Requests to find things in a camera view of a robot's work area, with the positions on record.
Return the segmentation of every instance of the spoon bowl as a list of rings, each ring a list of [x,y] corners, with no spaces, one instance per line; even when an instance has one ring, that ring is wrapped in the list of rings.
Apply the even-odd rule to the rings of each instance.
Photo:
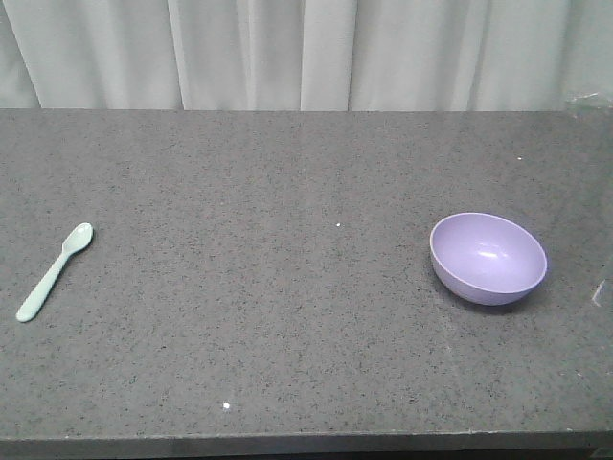
[[[89,242],[92,241],[92,237],[94,236],[94,227],[92,227],[91,223],[82,223],[78,225],[70,235],[66,237],[64,243],[61,246],[62,252],[66,253],[66,255],[72,255],[76,252],[83,250]]]

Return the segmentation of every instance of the gray granite countertop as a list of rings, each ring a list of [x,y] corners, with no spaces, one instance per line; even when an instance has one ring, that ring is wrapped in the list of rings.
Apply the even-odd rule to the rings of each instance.
[[[0,456],[613,445],[610,128],[0,111]],[[429,232],[462,211],[541,240],[526,300],[438,281]],[[91,246],[18,323],[83,221]]]

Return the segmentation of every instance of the spoon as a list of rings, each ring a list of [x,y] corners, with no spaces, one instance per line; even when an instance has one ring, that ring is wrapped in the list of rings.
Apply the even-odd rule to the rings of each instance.
[[[59,272],[64,268],[70,256],[87,247],[87,244],[92,241],[93,235],[94,228],[90,223],[82,223],[70,232],[70,235],[68,235],[68,238],[66,238],[61,246],[61,254],[59,254],[59,257],[21,305],[16,315],[17,321],[25,323],[36,316],[42,304],[45,303],[45,299],[47,295],[49,295],[51,288],[54,286],[57,275],[59,275]]]

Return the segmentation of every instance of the bowl rim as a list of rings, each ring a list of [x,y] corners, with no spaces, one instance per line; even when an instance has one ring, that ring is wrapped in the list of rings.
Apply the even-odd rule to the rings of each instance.
[[[443,264],[443,262],[441,262],[441,259],[439,259],[439,256],[437,255],[437,251],[434,248],[434,234],[436,233],[437,229],[443,223],[451,219],[456,219],[460,216],[485,216],[486,218],[489,218],[489,219],[502,220],[505,223],[519,229],[522,233],[524,233],[529,239],[531,239],[535,243],[536,247],[538,248],[538,252],[543,261],[543,269],[541,270],[541,273],[536,278],[536,281],[534,281],[530,285],[527,285],[526,287],[520,290],[495,290],[495,289],[490,289],[488,287],[478,286],[478,285],[475,285],[474,283],[470,283],[469,281],[465,280],[464,278],[459,277],[454,272],[452,272],[449,268],[447,268],[447,266]],[[543,281],[543,278],[545,278],[545,274],[547,273],[547,269],[549,265],[547,261],[547,254],[545,253],[543,246],[540,244],[540,242],[538,242],[538,240],[528,230],[526,230],[521,225],[518,225],[511,220],[508,220],[507,218],[501,218],[500,216],[495,216],[494,214],[488,214],[488,213],[477,213],[477,212],[458,213],[458,214],[452,214],[451,216],[447,216],[446,218],[442,218],[441,220],[439,220],[437,224],[434,226],[434,228],[432,228],[432,231],[430,232],[430,254],[432,254],[432,257],[436,259],[437,263],[444,269],[444,271],[446,271],[449,275],[451,275],[456,280],[464,283],[465,285],[471,288],[479,289],[482,292],[489,292],[492,294],[516,294],[519,292],[530,291],[536,288],[536,286],[538,286],[540,282]]]

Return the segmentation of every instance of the lavender plastic bowl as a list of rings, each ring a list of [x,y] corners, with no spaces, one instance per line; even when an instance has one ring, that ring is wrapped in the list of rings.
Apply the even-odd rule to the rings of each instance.
[[[519,225],[490,214],[444,218],[430,234],[434,271],[460,297],[482,305],[521,299],[543,280],[547,256]]]

